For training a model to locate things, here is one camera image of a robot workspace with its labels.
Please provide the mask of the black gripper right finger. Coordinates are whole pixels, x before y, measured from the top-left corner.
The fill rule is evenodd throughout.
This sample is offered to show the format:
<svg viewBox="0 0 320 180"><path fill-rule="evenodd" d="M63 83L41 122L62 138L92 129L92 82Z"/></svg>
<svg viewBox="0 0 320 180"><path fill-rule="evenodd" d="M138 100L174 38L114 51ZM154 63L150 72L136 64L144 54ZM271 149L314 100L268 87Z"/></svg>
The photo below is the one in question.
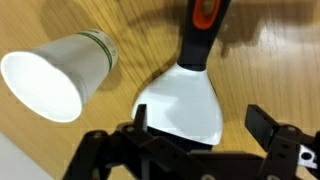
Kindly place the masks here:
<svg viewBox="0 0 320 180"><path fill-rule="evenodd" d="M254 104L247 106L245 127L267 153L258 180L298 180L298 166L319 179L319 132L311 136L294 125L280 124Z"/></svg>

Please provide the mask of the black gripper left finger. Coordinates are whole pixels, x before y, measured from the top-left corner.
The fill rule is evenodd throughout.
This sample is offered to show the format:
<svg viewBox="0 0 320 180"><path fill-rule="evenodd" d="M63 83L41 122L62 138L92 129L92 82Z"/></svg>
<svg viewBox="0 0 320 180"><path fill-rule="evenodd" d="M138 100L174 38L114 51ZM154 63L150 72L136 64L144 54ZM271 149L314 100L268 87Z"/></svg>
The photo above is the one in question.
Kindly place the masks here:
<svg viewBox="0 0 320 180"><path fill-rule="evenodd" d="M87 132L62 180L107 180L111 170L124 165L139 180L201 180L214 173L203 163L162 137L145 129L146 104L140 104L134 121L120 124L109 135Z"/></svg>

